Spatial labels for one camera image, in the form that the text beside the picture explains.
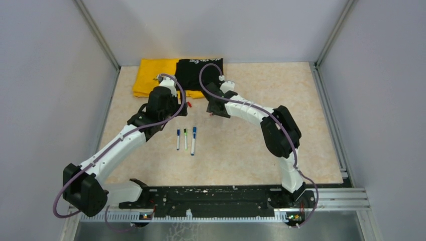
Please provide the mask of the white blue-ended marker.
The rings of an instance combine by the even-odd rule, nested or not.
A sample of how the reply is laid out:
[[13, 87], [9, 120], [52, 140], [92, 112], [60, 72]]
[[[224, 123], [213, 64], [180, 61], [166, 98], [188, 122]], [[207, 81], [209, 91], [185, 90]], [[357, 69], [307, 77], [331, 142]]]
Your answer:
[[176, 150], [180, 150], [180, 129], [177, 129]]

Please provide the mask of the large white blue marker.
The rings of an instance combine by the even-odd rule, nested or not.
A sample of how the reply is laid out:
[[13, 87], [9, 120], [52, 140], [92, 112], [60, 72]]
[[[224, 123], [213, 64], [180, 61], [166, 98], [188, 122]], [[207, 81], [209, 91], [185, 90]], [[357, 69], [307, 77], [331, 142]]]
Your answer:
[[197, 133], [197, 127], [192, 128], [192, 139], [191, 139], [191, 149], [190, 149], [190, 155], [195, 155], [195, 142], [196, 142], [196, 133]]

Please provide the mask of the white green-tipped pen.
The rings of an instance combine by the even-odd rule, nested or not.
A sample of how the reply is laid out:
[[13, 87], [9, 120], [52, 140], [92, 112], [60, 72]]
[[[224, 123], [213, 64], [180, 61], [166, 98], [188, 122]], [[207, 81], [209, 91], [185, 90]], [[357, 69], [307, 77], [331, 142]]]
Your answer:
[[188, 150], [188, 132], [187, 132], [187, 128], [184, 128], [183, 132], [184, 132], [184, 149]]

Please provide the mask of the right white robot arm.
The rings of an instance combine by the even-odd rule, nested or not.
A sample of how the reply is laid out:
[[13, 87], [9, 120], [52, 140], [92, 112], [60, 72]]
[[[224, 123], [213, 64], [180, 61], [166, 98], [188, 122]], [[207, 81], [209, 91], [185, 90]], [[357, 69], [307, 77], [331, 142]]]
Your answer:
[[261, 128], [268, 151], [279, 159], [283, 201], [296, 207], [303, 199], [306, 184], [298, 168], [301, 131], [285, 106], [270, 108], [248, 101], [232, 91], [231, 81], [202, 87], [208, 100], [207, 112], [226, 118], [238, 117]]

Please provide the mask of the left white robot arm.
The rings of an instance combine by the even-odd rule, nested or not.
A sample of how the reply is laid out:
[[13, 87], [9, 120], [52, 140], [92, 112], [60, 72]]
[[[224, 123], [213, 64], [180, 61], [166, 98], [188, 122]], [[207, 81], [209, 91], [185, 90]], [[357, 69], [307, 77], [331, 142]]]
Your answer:
[[106, 184], [105, 181], [129, 154], [148, 142], [177, 115], [186, 115], [181, 88], [173, 85], [155, 87], [148, 102], [104, 148], [81, 164], [69, 164], [64, 168], [60, 196], [88, 217], [97, 215], [108, 205], [124, 202], [146, 207], [151, 195], [144, 190], [146, 184], [143, 182], [132, 179]]

